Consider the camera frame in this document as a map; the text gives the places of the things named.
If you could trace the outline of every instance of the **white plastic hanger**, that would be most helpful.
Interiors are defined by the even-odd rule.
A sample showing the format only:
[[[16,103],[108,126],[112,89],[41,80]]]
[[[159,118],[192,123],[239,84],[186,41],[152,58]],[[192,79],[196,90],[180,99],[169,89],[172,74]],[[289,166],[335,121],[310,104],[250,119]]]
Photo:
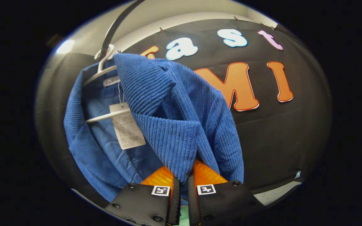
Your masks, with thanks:
[[[106,69],[103,70],[104,62],[106,62],[106,60],[112,55],[113,52],[114,52],[114,46],[112,46],[112,48],[106,54],[106,56],[99,62],[99,67],[97,68],[97,73],[95,73],[92,77],[90,77],[90,79],[88,79],[85,83],[83,83],[83,86],[86,86],[87,84],[91,83],[93,80],[104,75],[105,73],[109,73],[110,71],[117,69],[117,66],[114,65],[111,67],[107,67]]]
[[[87,84],[91,83],[93,80],[95,80],[96,78],[104,75],[105,73],[108,73],[110,71],[113,71],[113,70],[117,69],[117,66],[115,65],[115,66],[107,67],[106,69],[102,70],[104,62],[112,55],[113,52],[114,52],[114,46],[112,46],[112,48],[110,48],[109,53],[99,62],[99,67],[97,68],[97,73],[94,74],[92,77],[90,77],[90,79],[88,79],[83,84],[83,86],[86,86]],[[92,123],[92,122],[96,122],[96,121],[100,121],[100,120],[109,119],[109,118],[112,118],[114,116],[119,116],[119,115],[122,115],[122,114],[128,113],[128,112],[131,112],[131,110],[129,108],[125,109],[125,110],[119,110],[119,111],[116,111],[116,112],[111,112],[111,113],[108,113],[108,114],[105,114],[105,115],[102,115],[102,116],[98,116],[98,117],[86,120],[86,123]]]

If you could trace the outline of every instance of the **ribbed fabric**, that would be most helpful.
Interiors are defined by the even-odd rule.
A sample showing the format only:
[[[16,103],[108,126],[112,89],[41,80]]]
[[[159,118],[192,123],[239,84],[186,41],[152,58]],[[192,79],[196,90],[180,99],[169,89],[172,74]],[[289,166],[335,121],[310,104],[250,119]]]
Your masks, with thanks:
[[[114,64],[117,71],[85,88],[83,82],[96,73],[98,64],[82,70],[64,118],[69,150],[103,197],[112,201],[127,183],[141,183],[164,164],[180,180],[181,197],[187,199],[187,178],[196,158],[225,179],[243,182],[237,130],[220,91],[172,61],[120,53],[104,67]],[[147,141],[128,150],[120,149],[111,120],[85,123],[85,117],[109,113],[109,105],[119,103],[118,89],[101,84],[117,75],[121,92]]]

